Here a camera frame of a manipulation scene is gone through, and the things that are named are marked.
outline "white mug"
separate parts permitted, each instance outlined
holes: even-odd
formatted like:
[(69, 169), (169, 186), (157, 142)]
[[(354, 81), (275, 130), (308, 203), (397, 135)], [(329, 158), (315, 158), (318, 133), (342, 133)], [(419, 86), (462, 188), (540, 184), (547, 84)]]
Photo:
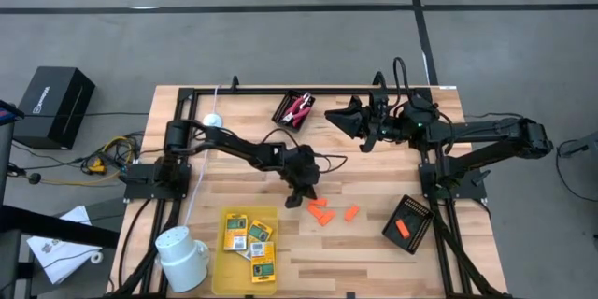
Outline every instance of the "white mug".
[(209, 263), (206, 243), (193, 240), (186, 226), (166, 230), (156, 239), (160, 264), (174, 292), (189, 291), (204, 281)]

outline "gray floor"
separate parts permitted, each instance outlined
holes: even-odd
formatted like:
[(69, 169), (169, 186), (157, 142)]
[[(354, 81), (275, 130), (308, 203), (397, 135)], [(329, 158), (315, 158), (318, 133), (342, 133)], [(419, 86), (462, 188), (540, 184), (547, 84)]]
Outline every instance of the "gray floor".
[[(598, 0), (422, 0), (424, 4), (598, 3)], [(410, 0), (0, 0), (0, 7), (152, 7)], [(513, 111), (544, 123), (555, 143), (598, 130), (598, 13), (426, 13), (438, 79), (457, 85), (466, 113)], [(39, 65), (79, 67), (98, 86), (90, 111), (148, 111), (156, 84), (360, 84), (391, 74), (405, 58), (411, 82), (427, 82), (414, 16), (393, 13), (0, 15), (0, 97), (19, 102)], [(114, 135), (142, 130), (144, 117), (87, 118), (69, 159)], [(44, 160), (14, 151), (19, 165)], [(570, 185), (598, 198), (588, 155), (562, 168)], [(521, 297), (591, 298), (598, 292), (598, 206), (577, 200), (554, 155), (491, 167), (492, 226), (509, 290)], [(69, 168), (47, 178), (79, 178)], [(122, 187), (85, 189), (11, 181), (13, 206), (54, 214), (121, 197)], [(47, 298), (99, 295), (105, 277)]]

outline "black tray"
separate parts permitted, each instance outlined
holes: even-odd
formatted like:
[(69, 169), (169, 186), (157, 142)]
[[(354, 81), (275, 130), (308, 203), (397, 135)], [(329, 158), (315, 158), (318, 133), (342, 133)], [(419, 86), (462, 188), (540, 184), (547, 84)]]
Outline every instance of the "black tray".
[[(282, 101), (280, 102), (280, 105), (278, 106), (276, 112), (274, 112), (274, 116), (272, 116), (272, 121), (279, 127), (283, 127), (285, 129), (293, 131), (293, 132), (299, 132), (299, 130), (301, 130), (301, 126), (303, 126), (303, 124), (306, 122), (307, 117), (309, 117), (309, 113), (301, 119), (301, 121), (299, 122), (299, 125), (297, 125), (297, 127), (292, 126), (292, 122), (287, 123), (287, 122), (283, 122), (281, 120), (284, 117), (284, 113), (287, 111), (287, 109), (289, 107), (291, 107), (291, 105), (295, 101), (295, 99), (302, 97), (304, 94), (306, 94), (306, 93), (299, 93), (295, 90), (288, 90), (287, 93), (282, 98)], [(313, 107), (315, 102), (316, 102), (316, 98), (314, 98), (314, 96), (310, 96), (307, 106)]]
[[(432, 211), (405, 195), (392, 213), (391, 219), (386, 223), (382, 234), (399, 248), (415, 254), (433, 218), (434, 213)], [(404, 239), (399, 233), (395, 224), (398, 220), (403, 220), (405, 223), (407, 230), (411, 233), (409, 238)]]

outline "yellow plastic tray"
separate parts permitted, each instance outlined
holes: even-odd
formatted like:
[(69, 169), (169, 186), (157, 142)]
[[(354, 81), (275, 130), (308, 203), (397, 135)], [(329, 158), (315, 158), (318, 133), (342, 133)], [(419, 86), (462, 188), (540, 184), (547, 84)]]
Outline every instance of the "yellow plastic tray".
[(251, 282), (251, 262), (235, 251), (222, 248), (226, 214), (245, 214), (249, 223), (253, 220), (274, 229), (270, 241), (274, 242), (275, 253), (278, 249), (278, 212), (274, 206), (226, 206), (221, 209), (221, 221), (218, 229), (216, 263), (212, 277), (212, 292), (216, 295), (272, 295), (277, 291), (275, 281), (265, 283)]

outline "wooden tabletop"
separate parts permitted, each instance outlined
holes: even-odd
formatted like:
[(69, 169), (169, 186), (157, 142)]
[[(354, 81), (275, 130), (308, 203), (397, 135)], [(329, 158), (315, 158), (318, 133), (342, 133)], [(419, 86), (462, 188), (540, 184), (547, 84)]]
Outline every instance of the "wooden tabletop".
[[(162, 147), (165, 126), (173, 118), (179, 88), (156, 88), (143, 150)], [(453, 121), (463, 121), (457, 90), (431, 87), (431, 91), (441, 111)], [(225, 127), (248, 141), (259, 142), (275, 128), (270, 118), (281, 98), (282, 95), (219, 95), (216, 110)], [(432, 228), (415, 255), (397, 248), (381, 234), (404, 194), (427, 204), (421, 196), (417, 171), (420, 154), (406, 144), (383, 142), (377, 142), (372, 152), (361, 153), (358, 145), (362, 140), (351, 140), (324, 119), (325, 110), (346, 107), (349, 99), (348, 95), (318, 95), (306, 124), (296, 135), (299, 143), (309, 144), (316, 152), (349, 156), (341, 169), (322, 175), (316, 186), (318, 196), (328, 199), (336, 217), (321, 227), (307, 212), (306, 202), (299, 208), (285, 208), (284, 201), (291, 190), (278, 174), (259, 172), (243, 160), (212, 150), (189, 225), (193, 238), (206, 242), (213, 252), (208, 279), (191, 292), (169, 292), (169, 296), (216, 296), (211, 291), (209, 277), (214, 266), (221, 206), (276, 206), (279, 224), (275, 296), (346, 297), (346, 292), (356, 292), (357, 297), (444, 297)], [(213, 95), (201, 96), (196, 119), (201, 120), (211, 113), (212, 104)], [(291, 144), (282, 133), (272, 135), (269, 140)], [(468, 144), (457, 144), (451, 155), (462, 155), (469, 150)], [(152, 163), (157, 156), (158, 153), (147, 153), (142, 161)], [(193, 171), (190, 193), (203, 158), (203, 154), (190, 158)], [(322, 162), (320, 166), (326, 167), (327, 163)], [(134, 201), (127, 207), (117, 256), (120, 256), (124, 233), (142, 203)], [(184, 221), (188, 204), (189, 198), (183, 202), (180, 222)], [(347, 223), (343, 214), (353, 204), (361, 210)], [(123, 278), (134, 270), (147, 251), (155, 206), (156, 201), (152, 201), (135, 225), (125, 254)], [(506, 292), (488, 213), (469, 200), (458, 201), (456, 209), (465, 251), (490, 284)], [(457, 265), (449, 248), (447, 250), (458, 292), (461, 285)], [(115, 283), (118, 264), (119, 258), (115, 258), (111, 274)], [(159, 271), (156, 265), (153, 292), (157, 291)]]

